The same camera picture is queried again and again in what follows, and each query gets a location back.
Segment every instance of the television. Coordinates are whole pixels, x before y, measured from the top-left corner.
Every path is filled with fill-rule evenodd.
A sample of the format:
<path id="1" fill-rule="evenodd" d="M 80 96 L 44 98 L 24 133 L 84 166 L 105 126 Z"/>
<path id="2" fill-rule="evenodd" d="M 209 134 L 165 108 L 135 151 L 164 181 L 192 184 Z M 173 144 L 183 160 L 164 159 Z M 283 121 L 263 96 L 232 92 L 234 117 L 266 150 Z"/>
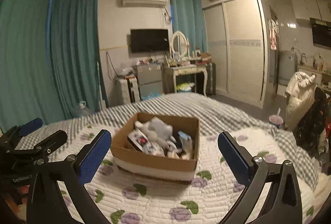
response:
<path id="1" fill-rule="evenodd" d="M 131 29 L 131 52 L 168 51 L 167 29 Z"/>

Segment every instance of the curtain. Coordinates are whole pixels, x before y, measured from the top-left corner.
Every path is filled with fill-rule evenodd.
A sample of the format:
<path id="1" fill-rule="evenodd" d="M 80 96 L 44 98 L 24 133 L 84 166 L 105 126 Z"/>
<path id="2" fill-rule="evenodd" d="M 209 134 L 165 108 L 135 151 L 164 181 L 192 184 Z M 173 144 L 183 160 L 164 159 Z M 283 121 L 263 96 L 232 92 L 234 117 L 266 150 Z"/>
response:
<path id="1" fill-rule="evenodd" d="M 201 0 L 170 0 L 173 31 L 181 31 L 190 43 L 190 51 L 207 51 L 206 27 Z"/>
<path id="2" fill-rule="evenodd" d="M 65 119 L 46 62 L 49 0 L 0 0 L 0 128 Z"/>
<path id="3" fill-rule="evenodd" d="M 99 110 L 97 1 L 52 0 L 51 68 L 67 118 L 80 101 L 93 112 Z"/>

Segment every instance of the metal screw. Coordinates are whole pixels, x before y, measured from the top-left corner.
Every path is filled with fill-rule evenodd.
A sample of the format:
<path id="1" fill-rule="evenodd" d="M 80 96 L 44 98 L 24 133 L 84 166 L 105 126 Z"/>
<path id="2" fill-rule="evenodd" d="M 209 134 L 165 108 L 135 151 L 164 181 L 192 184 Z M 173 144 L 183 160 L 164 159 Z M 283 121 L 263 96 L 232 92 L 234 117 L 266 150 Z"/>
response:
<path id="1" fill-rule="evenodd" d="M 44 163 L 44 159 L 39 159 L 39 160 L 37 160 L 37 164 L 38 165 L 41 165 L 41 164 L 43 164 Z"/>
<path id="2" fill-rule="evenodd" d="M 73 161 L 75 158 L 76 158 L 76 156 L 74 154 L 70 154 L 69 156 L 67 156 L 66 160 Z"/>
<path id="3" fill-rule="evenodd" d="M 255 157 L 254 157 L 254 160 L 255 160 L 256 162 L 258 162 L 258 163 L 263 162 L 263 159 L 262 159 L 262 157 L 260 157 L 260 156 L 255 156 Z"/>

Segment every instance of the range hood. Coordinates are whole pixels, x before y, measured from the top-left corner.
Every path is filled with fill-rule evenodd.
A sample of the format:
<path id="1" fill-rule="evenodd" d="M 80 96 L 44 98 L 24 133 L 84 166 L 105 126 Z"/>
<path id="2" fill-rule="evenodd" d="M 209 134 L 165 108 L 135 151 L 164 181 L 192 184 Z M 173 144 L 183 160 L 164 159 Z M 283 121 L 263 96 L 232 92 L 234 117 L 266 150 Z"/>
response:
<path id="1" fill-rule="evenodd" d="M 331 48 L 331 23 L 311 19 L 314 45 Z"/>

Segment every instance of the hanging clothes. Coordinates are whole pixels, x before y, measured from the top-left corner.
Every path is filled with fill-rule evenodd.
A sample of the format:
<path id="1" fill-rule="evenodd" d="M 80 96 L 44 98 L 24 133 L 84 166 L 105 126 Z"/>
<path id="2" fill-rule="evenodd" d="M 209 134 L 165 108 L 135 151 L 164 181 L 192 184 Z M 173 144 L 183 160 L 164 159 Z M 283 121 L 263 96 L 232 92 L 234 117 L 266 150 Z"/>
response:
<path id="1" fill-rule="evenodd" d="M 276 22 L 269 20 L 269 38 L 270 38 L 270 47 L 272 50 L 277 50 L 277 40 L 276 35 L 279 35 L 279 27 Z"/>

